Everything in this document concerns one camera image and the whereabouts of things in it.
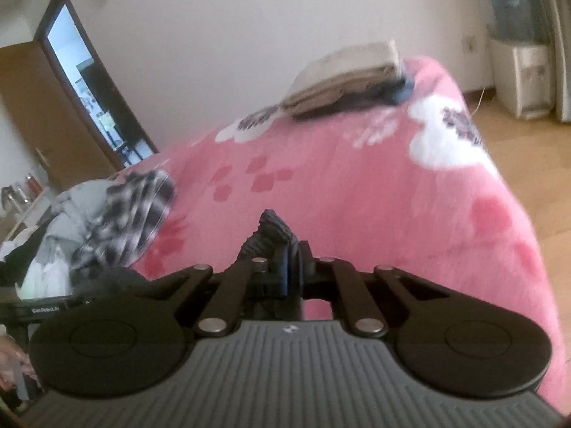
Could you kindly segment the grey white clothes pile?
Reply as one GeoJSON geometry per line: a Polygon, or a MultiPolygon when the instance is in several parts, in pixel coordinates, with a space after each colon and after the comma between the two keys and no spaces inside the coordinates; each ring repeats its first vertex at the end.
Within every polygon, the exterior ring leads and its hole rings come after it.
{"type": "Polygon", "coordinates": [[[13,288],[21,300],[72,294],[72,254],[86,243],[114,185],[92,180],[56,196],[46,220],[23,244],[1,255],[1,285],[13,288]]]}

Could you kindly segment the folded beige clothes stack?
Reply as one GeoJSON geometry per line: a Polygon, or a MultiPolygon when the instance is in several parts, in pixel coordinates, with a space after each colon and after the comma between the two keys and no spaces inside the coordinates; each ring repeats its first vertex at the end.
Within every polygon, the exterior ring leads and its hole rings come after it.
{"type": "Polygon", "coordinates": [[[375,105],[401,105],[414,90],[394,41],[351,45],[311,62],[296,76],[281,108],[307,117],[375,105]]]}

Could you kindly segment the black white plaid garment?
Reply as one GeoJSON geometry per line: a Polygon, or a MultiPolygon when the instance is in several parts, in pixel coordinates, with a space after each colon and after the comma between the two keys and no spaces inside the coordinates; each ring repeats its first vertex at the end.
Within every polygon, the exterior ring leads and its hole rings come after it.
{"type": "Polygon", "coordinates": [[[176,185],[163,169],[132,172],[113,184],[85,244],[72,254],[71,272],[129,267],[156,238],[175,196],[176,185]]]}

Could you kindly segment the pink floral blanket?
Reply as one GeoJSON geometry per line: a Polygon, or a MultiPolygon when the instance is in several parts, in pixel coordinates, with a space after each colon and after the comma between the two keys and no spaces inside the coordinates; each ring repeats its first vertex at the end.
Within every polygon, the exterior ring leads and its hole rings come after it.
{"type": "Polygon", "coordinates": [[[222,270],[273,210],[315,255],[392,265],[538,323],[553,344],[539,392],[557,404],[566,353],[529,216],[452,76],[430,58],[406,67],[415,89],[398,107],[299,121],[270,106],[144,160],[138,170],[166,170],[176,197],[135,269],[222,270]]]}

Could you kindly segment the brown wooden door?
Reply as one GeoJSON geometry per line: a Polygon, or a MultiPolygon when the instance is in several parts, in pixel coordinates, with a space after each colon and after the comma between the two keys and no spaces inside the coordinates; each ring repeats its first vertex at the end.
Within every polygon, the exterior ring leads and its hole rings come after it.
{"type": "Polygon", "coordinates": [[[66,94],[38,42],[1,49],[1,98],[56,188],[108,178],[118,162],[66,94]]]}

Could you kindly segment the white water dispenser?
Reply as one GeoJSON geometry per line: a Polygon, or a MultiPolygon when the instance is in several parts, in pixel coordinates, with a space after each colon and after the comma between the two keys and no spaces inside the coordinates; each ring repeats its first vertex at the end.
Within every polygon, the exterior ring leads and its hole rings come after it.
{"type": "Polygon", "coordinates": [[[491,39],[490,49],[500,103],[518,119],[547,116],[555,106],[548,46],[491,39]]]}

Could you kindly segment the grey curtain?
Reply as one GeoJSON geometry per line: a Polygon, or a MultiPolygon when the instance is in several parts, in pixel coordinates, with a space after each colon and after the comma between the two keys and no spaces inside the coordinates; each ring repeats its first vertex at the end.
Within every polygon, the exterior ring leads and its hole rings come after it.
{"type": "Polygon", "coordinates": [[[570,123],[570,0],[544,0],[554,50],[556,118],[570,123]]]}

